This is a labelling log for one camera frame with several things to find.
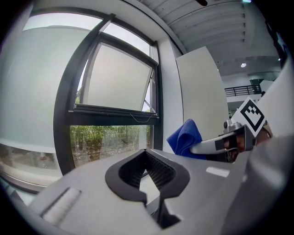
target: black railing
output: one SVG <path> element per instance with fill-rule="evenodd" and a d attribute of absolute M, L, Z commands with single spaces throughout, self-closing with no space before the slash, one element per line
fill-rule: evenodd
<path fill-rule="evenodd" d="M 237 95 L 255 95 L 261 94 L 261 89 L 259 85 L 251 86 L 236 86 L 225 88 L 226 97 L 237 96 Z"/>

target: blue towel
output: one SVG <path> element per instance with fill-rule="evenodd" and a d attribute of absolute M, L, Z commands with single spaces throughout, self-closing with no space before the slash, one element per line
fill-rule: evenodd
<path fill-rule="evenodd" d="M 201 134 L 192 119 L 188 119 L 176 132 L 168 139 L 170 147 L 175 154 L 184 157 L 192 157 L 197 159 L 206 159 L 205 155 L 193 154 L 190 147 L 202 141 Z"/>

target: window frame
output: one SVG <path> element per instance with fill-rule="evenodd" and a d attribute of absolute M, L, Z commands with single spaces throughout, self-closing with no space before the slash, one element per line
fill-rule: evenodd
<path fill-rule="evenodd" d="M 75 168 L 70 141 L 71 125 L 152 125 L 151 136 L 153 137 L 153 148 L 162 150 L 163 91 L 157 41 L 152 41 L 133 26 L 115 18 L 114 14 L 107 15 L 97 11 L 76 7 L 58 7 L 33 11 L 30 16 L 45 13 L 76 13 L 102 18 L 102 21 L 89 32 L 73 53 L 64 70 L 57 90 L 53 118 L 53 135 L 56 156 L 62 174 L 65 175 Z M 147 42 L 151 46 L 150 51 L 152 55 L 157 58 L 158 63 L 127 42 L 103 33 L 103 30 L 110 23 L 119 25 Z M 150 89 L 153 90 L 150 95 L 150 105 L 154 108 L 156 113 L 74 103 L 83 69 L 88 60 L 87 67 L 91 64 L 90 60 L 95 59 L 93 55 L 95 54 L 96 47 L 101 43 L 118 48 L 153 68 L 153 77 L 150 82 L 154 81 L 155 84 L 152 85 L 152 88 L 150 87 Z"/>

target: ceiling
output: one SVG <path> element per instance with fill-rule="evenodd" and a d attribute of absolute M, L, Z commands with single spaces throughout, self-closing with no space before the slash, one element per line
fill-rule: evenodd
<path fill-rule="evenodd" d="M 156 13 L 190 52 L 206 46 L 221 76 L 280 71 L 265 19 L 241 0 L 138 0 Z"/>

